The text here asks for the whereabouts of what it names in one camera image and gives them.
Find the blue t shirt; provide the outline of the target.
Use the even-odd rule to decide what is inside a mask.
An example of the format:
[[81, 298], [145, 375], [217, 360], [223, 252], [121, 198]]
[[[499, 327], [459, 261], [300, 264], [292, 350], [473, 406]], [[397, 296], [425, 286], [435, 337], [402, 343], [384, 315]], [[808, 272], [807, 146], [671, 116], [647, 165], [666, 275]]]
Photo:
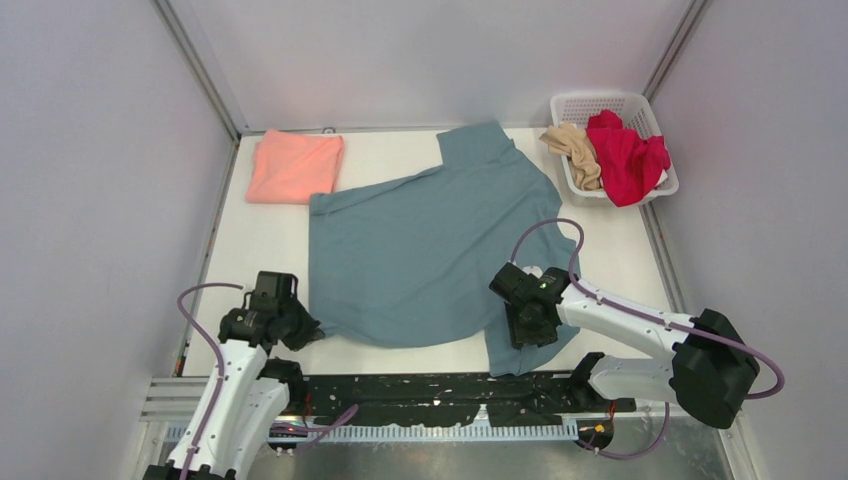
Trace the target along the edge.
[[575, 242], [552, 224], [561, 196], [497, 122], [437, 141], [439, 166], [311, 198], [309, 312], [328, 335], [386, 348], [482, 334], [492, 375], [537, 369], [577, 329], [559, 326], [550, 345], [514, 348], [489, 285], [510, 258], [568, 265]]

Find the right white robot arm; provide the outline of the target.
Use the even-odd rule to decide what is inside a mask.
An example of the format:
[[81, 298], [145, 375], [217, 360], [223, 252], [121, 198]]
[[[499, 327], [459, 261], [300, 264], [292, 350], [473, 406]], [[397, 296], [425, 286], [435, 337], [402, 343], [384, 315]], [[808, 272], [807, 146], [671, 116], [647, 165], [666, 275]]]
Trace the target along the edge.
[[709, 427], [727, 429], [760, 372], [736, 329], [714, 310], [698, 316], [663, 313], [556, 267], [539, 272], [507, 263], [489, 288], [504, 302], [514, 348], [548, 346], [559, 328], [569, 326], [641, 352], [639, 358], [584, 356], [570, 385], [572, 400], [584, 410], [607, 400], [649, 400], [677, 405]]

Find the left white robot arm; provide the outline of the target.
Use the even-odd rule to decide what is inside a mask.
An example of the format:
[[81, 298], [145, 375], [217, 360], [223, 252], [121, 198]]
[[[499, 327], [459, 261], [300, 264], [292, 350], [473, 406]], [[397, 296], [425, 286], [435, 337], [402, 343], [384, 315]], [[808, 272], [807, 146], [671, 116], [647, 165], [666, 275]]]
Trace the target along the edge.
[[215, 361], [192, 418], [166, 462], [150, 465], [146, 479], [244, 479], [275, 419], [298, 412], [307, 398], [300, 365], [274, 358], [279, 343], [300, 350], [323, 338], [320, 324], [297, 294], [291, 273], [261, 271], [241, 306], [221, 319], [212, 336], [191, 315], [182, 292], [177, 306], [212, 349]]

